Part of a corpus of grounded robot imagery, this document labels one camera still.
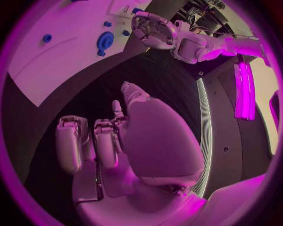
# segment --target dark floor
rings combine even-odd
[[[81,225],[73,207],[72,177],[60,168],[55,150],[58,118],[74,114],[89,119],[112,118],[111,102],[118,99],[126,113],[120,87],[137,84],[176,110],[200,142],[200,104],[195,78],[169,52],[150,50],[108,71],[82,90],[58,114],[37,147],[25,186],[34,199],[65,225]]]

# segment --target white robot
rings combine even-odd
[[[133,17],[132,30],[144,45],[168,49],[189,64],[237,53],[268,64],[258,40],[196,34],[185,22],[172,24],[143,11]],[[112,120],[97,119],[89,128],[87,119],[71,115],[57,126],[58,160],[74,175],[73,201],[81,219],[106,226],[206,225],[198,216],[217,207],[209,202],[219,192],[207,201],[191,191],[204,169],[192,131],[171,107],[135,84],[124,82],[121,91],[127,116],[115,100]],[[223,217],[231,208],[221,210]]]

